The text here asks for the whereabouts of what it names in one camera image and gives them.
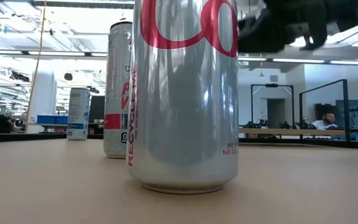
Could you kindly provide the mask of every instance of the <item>ceiling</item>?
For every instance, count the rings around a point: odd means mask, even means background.
[[[263,7],[259,0],[236,0],[239,17],[257,14]],[[111,24],[122,19],[132,20],[131,0],[48,0],[45,11],[43,51],[55,52],[106,52],[108,32]],[[38,51],[43,0],[0,0],[0,50]],[[283,52],[273,55],[250,55],[283,58],[358,58],[358,47],[350,46],[358,42],[358,30],[348,34],[337,34],[335,26],[329,26],[331,37],[326,48],[314,52],[301,52],[304,44],[298,39]],[[34,55],[0,55],[0,105],[8,105],[13,112],[23,112],[28,104],[29,82],[12,79],[12,71],[23,74],[31,81],[36,64]],[[41,57],[40,63],[57,68],[58,106],[67,108],[70,86],[98,86],[104,93],[106,79],[106,59],[104,57]],[[294,64],[249,62],[242,68],[278,68],[282,72],[292,69]],[[70,72],[74,80],[68,82],[64,74]]]

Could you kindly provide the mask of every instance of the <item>aluminum can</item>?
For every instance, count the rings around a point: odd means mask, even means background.
[[[91,93],[86,88],[72,88],[68,104],[67,140],[85,141],[88,137]]]
[[[103,149],[108,158],[125,159],[131,43],[132,22],[118,22],[111,26],[103,135]]]
[[[126,163],[148,189],[199,194],[237,175],[235,0],[134,6]]]

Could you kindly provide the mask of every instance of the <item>soda can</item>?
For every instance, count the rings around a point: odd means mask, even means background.
[[[88,137],[91,93],[86,88],[72,88],[68,104],[67,140],[85,141]]]
[[[103,148],[108,158],[125,159],[132,23],[111,26],[108,46]]]
[[[237,175],[235,0],[134,6],[130,175],[148,189],[199,194]]]

